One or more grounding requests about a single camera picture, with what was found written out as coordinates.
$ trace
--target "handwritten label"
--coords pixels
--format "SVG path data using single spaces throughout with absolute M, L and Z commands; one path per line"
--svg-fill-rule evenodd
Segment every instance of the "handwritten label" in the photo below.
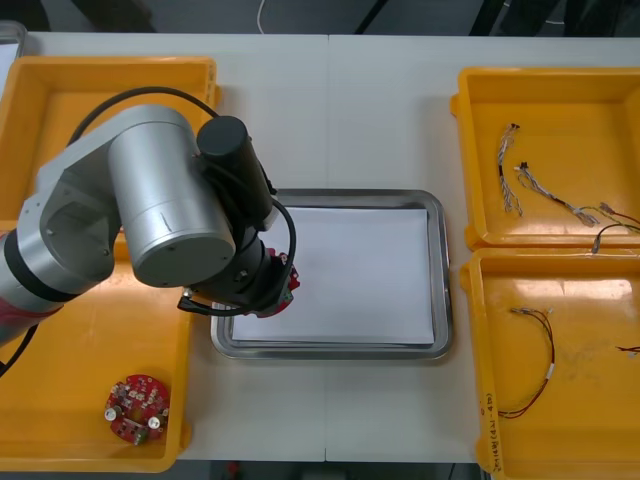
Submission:
M 487 393 L 486 395 L 487 411 L 489 412 L 489 439 L 491 454 L 493 455 L 493 471 L 502 471 L 502 459 L 500 458 L 500 439 L 498 438 L 498 423 L 495 416 L 497 415 L 497 409 L 493 401 L 493 395 Z

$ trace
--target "robotic arm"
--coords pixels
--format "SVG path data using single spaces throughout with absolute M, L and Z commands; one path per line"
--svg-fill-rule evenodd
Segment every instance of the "robotic arm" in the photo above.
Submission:
M 116 115 L 40 169 L 17 228 L 0 238 L 0 345 L 107 279 L 121 226 L 140 282 L 185 287 L 178 308 L 278 313 L 299 283 L 293 222 L 272 193 L 237 118 L 211 120 L 196 138 L 166 107 Z M 288 255 L 258 237 L 276 210 Z M 235 308 L 214 310 L 193 293 Z

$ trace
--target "red wire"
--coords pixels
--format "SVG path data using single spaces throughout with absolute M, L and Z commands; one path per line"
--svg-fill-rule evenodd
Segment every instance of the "red wire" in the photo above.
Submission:
M 542 313 L 539 310 L 533 310 L 531 309 L 530 313 L 527 312 L 520 312 L 523 313 L 524 315 L 529 315 L 530 317 L 535 318 L 538 322 L 540 322 L 542 324 L 542 326 L 544 327 L 544 329 L 546 330 L 548 336 L 549 336 L 549 342 L 551 343 L 551 365 L 555 365 L 555 360 L 556 360 L 556 348 L 555 345 L 553 343 L 553 330 L 551 329 L 551 323 L 549 323 L 549 319 L 547 318 L 547 316 Z M 529 400 L 529 403 L 527 403 L 527 405 L 525 405 L 522 408 L 519 408 L 518 410 L 512 410 L 512 411 L 498 411 L 498 415 L 500 417 L 503 418 L 507 418 L 507 419 L 513 419 L 513 418 L 518 418 L 521 417 L 522 415 L 524 415 L 527 410 L 529 410 L 529 408 L 531 408 L 531 406 L 536 402 L 536 400 L 538 400 L 538 398 L 540 397 L 540 395 L 542 395 L 542 392 L 544 392 L 544 389 L 546 388 L 547 384 L 549 383 L 549 379 L 547 377 L 545 377 L 545 379 L 542 382 L 542 385 L 540 385 L 540 388 L 538 388 L 538 391 L 536 392 L 536 394 L 531 398 L 531 400 Z

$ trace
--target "wire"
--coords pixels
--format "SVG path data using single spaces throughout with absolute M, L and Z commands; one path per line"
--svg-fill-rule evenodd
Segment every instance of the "wire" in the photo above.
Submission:
M 533 406 L 536 400 L 540 398 L 540 395 L 542 395 L 542 392 L 544 392 L 544 389 L 547 387 L 547 384 L 549 383 L 549 379 L 553 374 L 553 370 L 555 369 L 555 364 L 556 364 L 556 347 L 555 347 L 555 344 L 553 343 L 553 330 L 551 329 L 551 324 L 549 323 L 549 318 L 547 317 L 547 315 L 545 315 L 540 310 L 536 310 L 528 307 L 512 308 L 511 311 L 513 313 L 528 315 L 532 318 L 535 318 L 538 322 L 540 322 L 540 324 L 544 327 L 547 336 L 549 337 L 549 343 L 551 344 L 551 355 L 550 355 L 549 369 L 547 370 L 547 374 L 545 375 L 545 378 L 542 381 L 542 384 L 540 385 L 540 387 L 538 387 L 538 390 L 536 391 L 536 393 L 533 394 L 533 396 L 529 399 L 529 401 L 525 404 L 525 406 L 522 408 L 518 408 L 517 410 L 499 410 L 498 411 L 499 416 L 507 419 L 514 419 L 514 418 L 521 417 L 527 412 L 527 410 L 529 410 Z
M 593 247 L 591 247 L 591 253 L 598 253 L 598 250 L 600 250 L 600 244 L 602 243 L 602 234 L 607 230 L 609 230 L 610 228 L 614 228 L 614 227 L 625 227 L 626 229 L 631 230 L 635 233 L 640 233 L 640 227 L 636 227 L 635 225 L 629 225 L 628 223 L 618 222 L 618 223 L 612 223 L 611 225 L 607 225 L 602 230 L 600 230 L 596 235 L 596 239 L 593 242 Z
M 260 7 L 258 7 L 258 15 L 256 16 L 256 24 L 258 25 L 258 30 L 260 33 L 264 35 L 264 30 L 262 30 L 262 9 L 264 8 L 264 4 L 267 0 L 261 0 Z
M 640 353 L 640 347 L 616 347 L 621 352 Z
M 507 179 L 504 176 L 504 157 L 507 150 L 513 145 L 513 137 L 520 128 L 519 125 L 511 123 L 507 126 L 507 129 L 502 134 L 500 139 L 500 148 L 498 150 L 498 175 L 500 177 L 500 188 L 502 190 L 502 199 L 504 200 L 504 211 L 509 213 L 512 210 L 516 210 L 518 215 L 522 216 L 522 208 L 520 208 L 520 200 L 517 195 L 513 193 L 511 187 L 507 183 Z
M 291 218 L 291 214 L 287 211 L 287 209 L 277 200 L 273 200 L 273 206 L 280 211 L 285 221 L 287 222 L 287 228 L 289 229 L 289 252 L 287 253 L 287 258 L 285 260 L 284 269 L 280 278 L 277 282 L 274 283 L 273 287 L 267 291 L 259 300 L 255 301 L 253 304 L 233 308 L 230 310 L 221 310 L 217 308 L 211 308 L 208 305 L 204 305 L 202 303 L 195 302 L 193 300 L 185 300 L 184 298 L 181 300 L 179 304 L 180 307 L 185 310 L 186 308 L 191 308 L 193 310 L 197 310 L 196 313 L 201 315 L 210 315 L 210 316 L 218 316 L 218 317 L 235 317 L 236 315 L 244 315 L 245 313 L 250 313 L 253 311 L 260 311 L 262 308 L 266 307 L 273 297 L 276 294 L 279 294 L 283 288 L 284 283 L 289 278 L 291 274 L 291 268 L 293 267 L 293 260 L 296 255 L 296 247 L 297 247 L 297 234 L 296 227 L 293 223 L 293 218 Z
M 185 100 L 200 107 L 202 110 L 204 110 L 206 113 L 211 115 L 213 118 L 219 117 L 216 111 L 213 108 L 211 108 L 209 105 L 204 103 L 202 100 L 199 100 L 193 95 L 189 95 L 188 93 L 183 92 L 182 90 L 178 90 L 177 88 L 157 87 L 157 86 L 133 88 L 131 90 L 127 90 L 125 92 L 119 93 L 118 95 L 111 97 L 110 99 L 102 102 L 100 105 L 94 108 L 91 111 L 91 113 L 89 113 L 89 115 L 87 115 L 85 119 L 82 120 L 82 122 L 80 122 L 80 124 L 76 127 L 75 131 L 71 135 L 71 138 L 69 139 L 69 143 L 67 143 L 67 146 L 71 145 L 73 142 L 78 140 L 82 136 L 84 131 L 87 129 L 87 127 L 91 125 L 91 123 L 96 118 L 98 118 L 100 114 L 102 114 L 105 110 L 111 108 L 116 103 L 122 102 L 123 100 L 127 100 L 128 98 L 136 97 L 138 95 L 148 95 L 150 93 L 164 93 L 167 95 L 174 95 L 176 97 L 184 98 Z
M 9 361 L 5 363 L 2 366 L 2 368 L 0 368 L 0 378 L 2 378 L 2 376 L 9 371 L 9 369 L 13 366 L 13 364 L 16 363 L 18 358 L 20 358 L 20 355 L 22 355 L 22 353 L 25 351 L 29 343 L 31 343 L 31 339 L 35 335 L 37 329 L 38 329 L 38 325 L 36 324 L 30 327 L 29 330 L 27 330 L 27 333 L 22 339 L 22 342 L 20 342 L 20 345 L 18 346 L 16 351 L 13 352 L 13 355 L 11 356 Z
M 607 212 L 608 214 L 611 215 L 615 215 L 617 217 L 622 217 L 622 218 L 626 218 L 627 220 L 631 220 L 634 223 L 637 223 L 638 225 L 640 225 L 640 220 L 635 219 L 634 217 L 630 216 L 630 215 L 625 215 L 624 213 L 620 213 L 620 212 L 616 212 L 613 208 L 611 208 L 609 205 L 607 205 L 604 202 L 600 202 L 600 210 Z
M 594 225 L 600 223 L 598 219 L 593 215 L 584 213 L 581 208 L 576 208 L 569 202 L 565 202 L 564 200 L 558 198 L 556 195 L 544 188 L 542 185 L 540 185 L 529 170 L 529 165 L 527 164 L 527 162 L 522 162 L 519 167 L 515 167 L 515 170 L 520 172 L 518 174 L 518 181 L 520 182 L 520 185 L 533 190 L 534 192 L 538 192 L 539 194 L 544 195 L 545 197 L 567 208 L 587 227 L 593 227 Z

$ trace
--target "silver robot arm segment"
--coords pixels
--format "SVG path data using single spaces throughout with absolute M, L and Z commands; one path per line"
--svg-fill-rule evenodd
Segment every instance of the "silver robot arm segment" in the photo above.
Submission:
M 142 283 L 186 286 L 222 272 L 236 245 L 197 154 L 184 117 L 145 105 L 43 166 L 16 230 L 0 238 L 0 345 L 107 279 L 121 225 Z

